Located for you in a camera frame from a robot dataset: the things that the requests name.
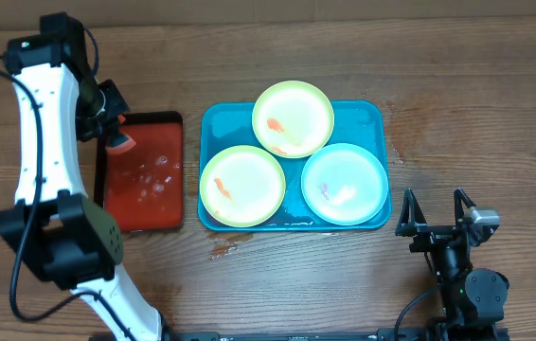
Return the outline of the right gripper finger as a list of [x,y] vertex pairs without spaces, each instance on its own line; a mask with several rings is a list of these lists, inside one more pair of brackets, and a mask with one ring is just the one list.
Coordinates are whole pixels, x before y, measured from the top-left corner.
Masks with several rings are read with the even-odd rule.
[[411,188],[404,192],[402,212],[396,227],[397,233],[423,233],[427,222]]
[[471,223],[475,203],[470,199],[462,188],[454,191],[455,218],[458,223]]

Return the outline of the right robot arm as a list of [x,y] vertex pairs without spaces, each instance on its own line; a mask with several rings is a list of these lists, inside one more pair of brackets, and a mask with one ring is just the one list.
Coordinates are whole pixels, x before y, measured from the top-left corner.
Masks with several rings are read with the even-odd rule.
[[[400,312],[393,329],[395,340],[508,340],[503,320],[509,280],[499,272],[475,268],[471,250],[487,242],[500,225],[499,214],[478,207],[462,188],[454,191],[455,222],[429,225],[414,192],[403,196],[395,234],[410,237],[409,251],[421,253],[437,285],[414,298]],[[428,296],[438,293],[442,317],[429,319],[420,332],[402,332],[406,314]]]

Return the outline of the green plate back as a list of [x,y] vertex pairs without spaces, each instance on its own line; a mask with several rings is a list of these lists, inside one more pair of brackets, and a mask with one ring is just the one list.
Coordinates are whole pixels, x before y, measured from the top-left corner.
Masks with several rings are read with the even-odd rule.
[[260,145],[284,158],[303,158],[324,147],[334,130],[334,109],[305,81],[276,83],[256,100],[252,129]]

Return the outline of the dark sponge with orange base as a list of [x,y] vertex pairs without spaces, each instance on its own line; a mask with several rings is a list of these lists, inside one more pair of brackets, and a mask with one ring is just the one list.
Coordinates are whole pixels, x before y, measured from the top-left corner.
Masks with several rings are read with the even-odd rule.
[[131,150],[135,145],[136,142],[129,135],[117,133],[107,138],[105,150],[108,154],[122,154]]

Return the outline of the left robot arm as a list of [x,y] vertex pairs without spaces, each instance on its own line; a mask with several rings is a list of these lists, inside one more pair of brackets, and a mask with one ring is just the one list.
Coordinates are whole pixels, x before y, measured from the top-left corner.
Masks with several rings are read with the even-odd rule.
[[0,211],[0,236],[16,268],[85,301],[115,340],[164,340],[163,315],[127,274],[116,220],[87,194],[78,146],[104,139],[124,152],[119,129],[128,106],[112,81],[98,81],[87,28],[48,14],[36,35],[9,41],[4,63],[19,104],[21,170],[14,206]]

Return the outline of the green plate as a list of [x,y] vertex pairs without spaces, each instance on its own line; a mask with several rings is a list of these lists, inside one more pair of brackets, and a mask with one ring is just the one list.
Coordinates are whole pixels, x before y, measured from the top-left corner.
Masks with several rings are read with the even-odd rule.
[[284,158],[303,158],[324,147],[334,130],[334,109],[305,81],[276,83],[256,100],[252,129],[260,145]]
[[285,174],[277,160],[249,145],[229,147],[211,157],[199,182],[205,211],[236,228],[268,221],[281,206],[285,191]]

